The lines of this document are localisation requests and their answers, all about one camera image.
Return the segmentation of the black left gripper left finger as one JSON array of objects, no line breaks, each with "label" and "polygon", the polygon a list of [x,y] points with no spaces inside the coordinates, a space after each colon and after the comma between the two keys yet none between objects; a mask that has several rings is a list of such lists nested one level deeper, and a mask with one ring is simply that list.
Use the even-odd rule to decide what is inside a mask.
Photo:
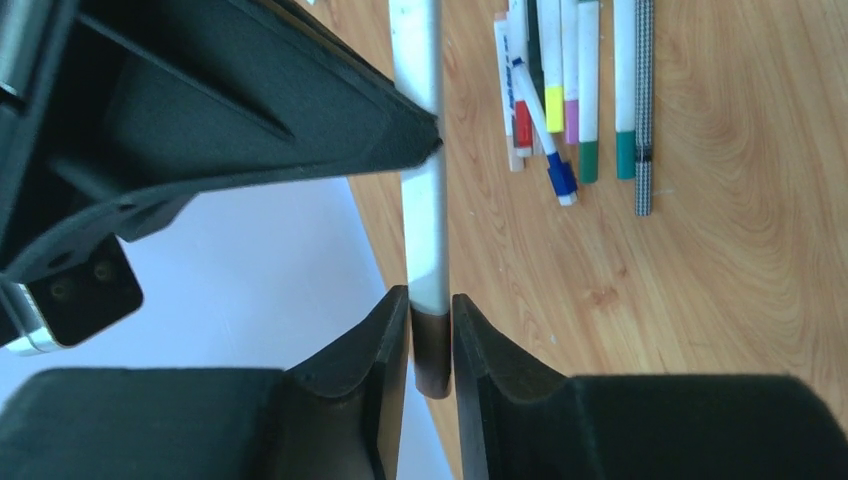
[{"label": "black left gripper left finger", "polygon": [[295,367],[39,372],[1,412],[5,479],[392,479],[408,290]]}]

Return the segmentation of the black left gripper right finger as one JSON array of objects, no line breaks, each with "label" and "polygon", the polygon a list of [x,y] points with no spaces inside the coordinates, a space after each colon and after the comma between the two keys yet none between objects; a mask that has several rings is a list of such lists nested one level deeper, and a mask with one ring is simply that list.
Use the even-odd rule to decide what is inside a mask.
[{"label": "black left gripper right finger", "polygon": [[782,375],[567,377],[453,299],[467,479],[843,479],[847,437]]}]

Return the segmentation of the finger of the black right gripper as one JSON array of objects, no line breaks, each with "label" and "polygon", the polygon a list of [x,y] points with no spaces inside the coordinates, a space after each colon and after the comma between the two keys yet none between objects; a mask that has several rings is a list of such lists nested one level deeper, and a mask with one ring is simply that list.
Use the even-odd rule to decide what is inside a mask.
[{"label": "finger of the black right gripper", "polygon": [[183,199],[421,165],[434,115],[293,1],[85,1],[93,119],[66,154],[85,199]]}]

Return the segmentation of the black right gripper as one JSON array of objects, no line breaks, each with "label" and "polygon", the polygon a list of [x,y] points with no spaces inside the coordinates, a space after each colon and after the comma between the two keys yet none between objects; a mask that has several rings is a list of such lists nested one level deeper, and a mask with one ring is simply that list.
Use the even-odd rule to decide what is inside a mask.
[{"label": "black right gripper", "polygon": [[28,284],[86,261],[109,236],[166,227],[197,187],[133,169],[102,119],[124,36],[81,1],[24,3],[25,87],[1,108],[1,275]]}]

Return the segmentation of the blue capped thin pen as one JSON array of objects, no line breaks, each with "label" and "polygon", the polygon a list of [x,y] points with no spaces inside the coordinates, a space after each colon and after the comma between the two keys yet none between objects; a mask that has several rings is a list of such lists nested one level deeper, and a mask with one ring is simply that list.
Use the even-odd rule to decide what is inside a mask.
[{"label": "blue capped thin pen", "polygon": [[578,202],[578,184],[572,164],[559,152],[553,134],[547,131],[546,114],[528,70],[526,62],[515,59],[511,63],[517,69],[520,85],[525,89],[527,107],[534,131],[538,134],[543,153],[548,162],[547,173],[552,189],[561,206],[573,206]]}]

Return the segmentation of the beige capped white marker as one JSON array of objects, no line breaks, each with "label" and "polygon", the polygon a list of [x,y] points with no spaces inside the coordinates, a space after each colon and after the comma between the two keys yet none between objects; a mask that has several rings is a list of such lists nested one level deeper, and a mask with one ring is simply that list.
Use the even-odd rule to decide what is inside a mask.
[{"label": "beige capped white marker", "polygon": [[511,172],[520,172],[525,168],[525,162],[524,159],[519,156],[514,142],[514,97],[511,84],[511,70],[509,66],[508,22],[506,12],[497,12],[495,14],[493,28],[497,51],[498,76],[508,168]]}]

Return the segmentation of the brown capped white marker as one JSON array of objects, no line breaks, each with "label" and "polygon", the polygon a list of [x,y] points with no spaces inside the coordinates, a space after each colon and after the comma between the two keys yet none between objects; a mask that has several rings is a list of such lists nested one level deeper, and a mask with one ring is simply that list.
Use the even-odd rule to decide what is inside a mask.
[{"label": "brown capped white marker", "polygon": [[[435,115],[442,131],[442,3],[391,1],[389,17],[395,86]],[[440,400],[450,395],[452,373],[444,150],[400,178],[416,387]]]}]

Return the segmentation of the houndstooth patterned pen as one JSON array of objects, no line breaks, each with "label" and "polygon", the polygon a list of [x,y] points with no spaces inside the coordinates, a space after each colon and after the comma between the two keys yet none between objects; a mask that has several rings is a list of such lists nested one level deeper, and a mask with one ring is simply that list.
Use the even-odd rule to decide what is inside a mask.
[{"label": "houndstooth patterned pen", "polygon": [[654,1],[637,0],[635,214],[652,212]]}]

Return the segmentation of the red capped white marker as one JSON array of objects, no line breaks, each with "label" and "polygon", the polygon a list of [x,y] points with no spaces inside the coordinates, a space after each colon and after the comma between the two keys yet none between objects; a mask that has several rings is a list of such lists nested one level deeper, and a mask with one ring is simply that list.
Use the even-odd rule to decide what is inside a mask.
[{"label": "red capped white marker", "polygon": [[[524,60],[528,52],[527,2],[510,0],[508,2],[508,51],[510,62],[515,59]],[[534,130],[531,116],[527,107],[526,92],[520,85],[517,69],[511,67],[513,96],[514,96],[514,128],[513,136],[517,152],[521,157],[533,153]]]}]

